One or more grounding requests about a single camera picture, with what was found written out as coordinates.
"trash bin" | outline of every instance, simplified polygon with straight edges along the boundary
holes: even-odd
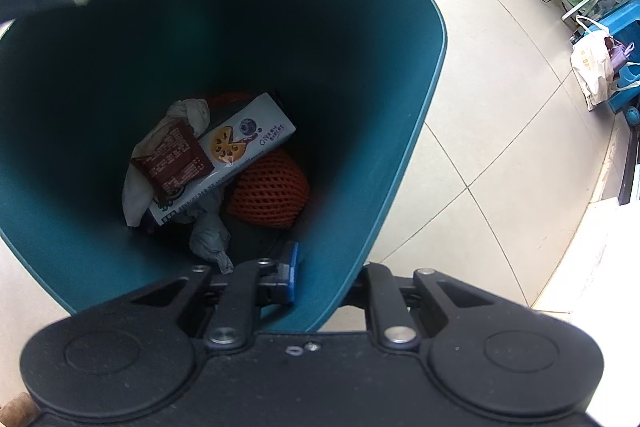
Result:
[[[129,230],[133,146],[174,100],[275,90],[311,196],[296,304],[313,330],[364,263],[440,71],[433,0],[91,0],[0,41],[0,227],[44,288],[81,311],[194,263]]]

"blueberry illustration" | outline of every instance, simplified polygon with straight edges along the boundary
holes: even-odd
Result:
[[[240,122],[240,132],[245,136],[251,136],[257,127],[255,120],[251,118],[245,118]]]

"purple pouch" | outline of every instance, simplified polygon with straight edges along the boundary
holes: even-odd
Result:
[[[618,73],[629,60],[629,55],[634,50],[636,45],[632,42],[628,46],[625,46],[620,41],[615,41],[616,44],[609,50],[609,57],[611,58],[611,66],[613,67],[613,73]]]

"white snack package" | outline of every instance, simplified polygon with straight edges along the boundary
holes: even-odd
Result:
[[[268,93],[262,93],[198,140],[213,171],[189,183],[167,207],[158,206],[154,200],[149,205],[154,219],[160,225],[171,220],[203,194],[281,145],[295,130],[278,104]]]

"screw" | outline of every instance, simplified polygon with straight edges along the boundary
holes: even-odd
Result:
[[[238,332],[235,328],[220,326],[213,330],[213,333],[211,333],[209,338],[211,342],[216,344],[231,344],[238,339]]]
[[[287,355],[291,355],[292,357],[299,357],[305,352],[305,350],[300,346],[287,346],[284,352],[287,353]]]
[[[417,335],[415,330],[407,326],[392,326],[385,330],[385,337],[394,344],[406,344],[411,342]]]
[[[305,349],[307,351],[319,351],[321,349],[321,345],[317,342],[308,342],[305,344]]]

